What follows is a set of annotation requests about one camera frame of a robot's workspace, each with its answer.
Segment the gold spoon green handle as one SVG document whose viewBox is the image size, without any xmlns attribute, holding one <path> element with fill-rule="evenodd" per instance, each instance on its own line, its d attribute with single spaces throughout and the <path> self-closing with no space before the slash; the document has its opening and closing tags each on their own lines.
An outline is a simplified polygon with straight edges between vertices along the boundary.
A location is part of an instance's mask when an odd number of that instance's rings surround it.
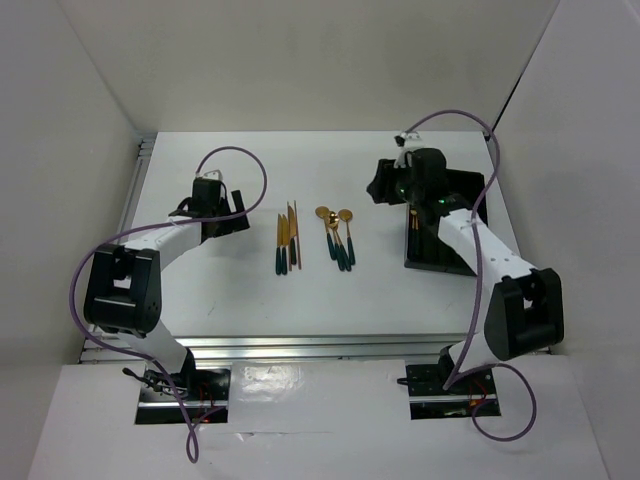
<svg viewBox="0 0 640 480">
<path fill-rule="evenodd" d="M 348 259 L 346 250 L 339 236 L 339 218 L 337 214 L 333 211 L 330 211 L 326 218 L 326 224 L 329 227 L 334 241 L 334 250 L 336 253 L 336 260 L 338 262 L 339 269 L 341 271 L 350 271 L 351 264 Z"/>
<path fill-rule="evenodd" d="M 338 216 L 346 224 L 347 253 L 348 253 L 348 259 L 349 259 L 350 265 L 353 266 L 356 264 L 354 245 L 353 245 L 351 230 L 350 230 L 350 222 L 353 219 L 353 213 L 349 209 L 341 209 L 338 212 Z"/>
<path fill-rule="evenodd" d="M 329 226 L 328 226 L 329 209 L 326 206 L 318 206 L 315 209 L 315 214 L 316 214 L 316 216 L 318 218 L 320 218 L 323 221 L 330 258 L 332 260 L 336 260 L 336 252 L 335 252 L 335 248 L 334 248 L 334 243 L 332 241 L 330 229 L 329 229 Z"/>
</svg>

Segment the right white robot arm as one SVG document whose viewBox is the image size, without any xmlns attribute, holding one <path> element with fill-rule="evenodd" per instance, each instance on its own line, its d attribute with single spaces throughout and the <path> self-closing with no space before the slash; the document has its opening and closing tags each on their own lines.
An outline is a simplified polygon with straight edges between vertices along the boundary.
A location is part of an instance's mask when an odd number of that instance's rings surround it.
<svg viewBox="0 0 640 480">
<path fill-rule="evenodd" d="M 460 391 L 471 373 L 563 341 L 564 308 L 558 273 L 539 269 L 513 252 L 451 181 L 444 154 L 405 150 L 381 159 L 366 188 L 376 204 L 406 204 L 424 233 L 451 249 L 476 277 L 467 337 L 440 353 L 436 379 Z"/>
</svg>

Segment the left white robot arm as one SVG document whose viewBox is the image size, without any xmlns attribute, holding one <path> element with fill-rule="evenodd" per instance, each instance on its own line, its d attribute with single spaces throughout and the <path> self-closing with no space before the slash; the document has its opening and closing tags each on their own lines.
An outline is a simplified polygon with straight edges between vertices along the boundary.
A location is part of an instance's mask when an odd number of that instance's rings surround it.
<svg viewBox="0 0 640 480">
<path fill-rule="evenodd" d="M 249 228 L 240 191 L 221 180 L 197 178 L 192 195 L 152 229 L 123 244 L 98 247 L 93 254 L 83 313 L 88 323 L 114 334 L 153 368 L 147 381 L 176 399 L 186 399 L 212 381 L 199 371 L 191 350 L 161 321 L 161 273 L 173 261 L 211 238 Z"/>
</svg>

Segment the gold chopstick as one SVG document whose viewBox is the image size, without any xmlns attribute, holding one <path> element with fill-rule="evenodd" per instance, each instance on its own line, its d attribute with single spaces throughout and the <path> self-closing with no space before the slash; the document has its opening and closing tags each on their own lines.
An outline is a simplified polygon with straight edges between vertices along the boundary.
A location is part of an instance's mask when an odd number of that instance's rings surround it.
<svg viewBox="0 0 640 480">
<path fill-rule="evenodd" d="M 295 226 L 296 226 L 296 235 L 295 235 L 295 239 L 296 239 L 296 248 L 297 248 L 297 262 L 298 262 L 298 269 L 302 270 L 302 249 L 301 249 L 301 244 L 300 244 L 300 227 L 299 227 L 299 215 L 298 215 L 298 208 L 297 208 L 297 201 L 294 200 L 294 213 L 295 213 Z"/>
</svg>

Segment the black cutlery tray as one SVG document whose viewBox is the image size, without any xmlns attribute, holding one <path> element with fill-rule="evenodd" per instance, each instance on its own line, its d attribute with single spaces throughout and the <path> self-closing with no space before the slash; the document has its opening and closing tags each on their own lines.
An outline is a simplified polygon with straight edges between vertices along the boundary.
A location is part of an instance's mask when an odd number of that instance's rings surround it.
<svg viewBox="0 0 640 480">
<path fill-rule="evenodd" d="M 480 172 L 448 169 L 447 177 L 452 191 L 463 198 L 468 209 L 485 188 L 485 177 Z M 475 273 L 467 263 L 448 245 L 437 238 L 427 226 L 419 222 L 419 231 L 410 230 L 410 213 L 417 210 L 407 207 L 404 266 L 409 269 L 426 270 L 454 275 L 471 276 Z"/>
</svg>

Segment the aluminium frame rail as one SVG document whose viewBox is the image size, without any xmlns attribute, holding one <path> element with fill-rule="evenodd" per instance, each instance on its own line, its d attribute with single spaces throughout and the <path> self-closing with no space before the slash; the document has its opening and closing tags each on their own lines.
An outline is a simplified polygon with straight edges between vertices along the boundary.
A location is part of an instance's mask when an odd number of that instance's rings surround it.
<svg viewBox="0 0 640 480">
<path fill-rule="evenodd" d="M 164 270 L 161 318 L 172 335 L 201 365 L 431 356 L 463 339 L 473 279 L 406 268 L 405 207 L 366 193 L 378 161 L 396 151 L 390 131 L 160 133 L 134 226 L 163 221 L 197 169 L 220 169 L 253 206 L 248 230 L 210 239 Z M 294 200 L 303 268 L 277 275 L 277 217 L 288 219 Z M 350 271 L 330 258 L 318 206 L 353 213 Z M 338 232 L 347 253 L 340 218 Z"/>
</svg>

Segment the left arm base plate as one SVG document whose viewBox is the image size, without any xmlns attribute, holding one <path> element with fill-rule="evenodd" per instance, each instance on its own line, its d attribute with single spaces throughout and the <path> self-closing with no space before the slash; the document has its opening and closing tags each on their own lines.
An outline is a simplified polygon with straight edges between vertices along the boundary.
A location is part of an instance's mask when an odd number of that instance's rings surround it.
<svg viewBox="0 0 640 480">
<path fill-rule="evenodd" d="M 158 372 L 150 369 L 146 369 L 142 375 L 134 374 L 127 369 L 123 372 L 141 383 L 135 416 L 136 425 L 185 423 L 170 385 Z M 189 419 L 203 424 L 227 423 L 231 370 L 200 370 L 199 375 L 197 385 L 191 391 L 179 379 L 174 380 Z"/>
</svg>

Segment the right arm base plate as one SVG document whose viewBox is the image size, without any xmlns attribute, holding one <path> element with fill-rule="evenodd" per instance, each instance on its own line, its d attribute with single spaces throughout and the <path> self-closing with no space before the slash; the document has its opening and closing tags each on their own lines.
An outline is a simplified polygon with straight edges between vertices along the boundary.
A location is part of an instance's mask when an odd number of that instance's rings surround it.
<svg viewBox="0 0 640 480">
<path fill-rule="evenodd" d="M 491 370 L 472 374 L 444 390 L 436 365 L 407 365 L 396 383 L 407 389 L 412 420 L 470 418 L 475 409 L 478 417 L 501 415 Z"/>
</svg>

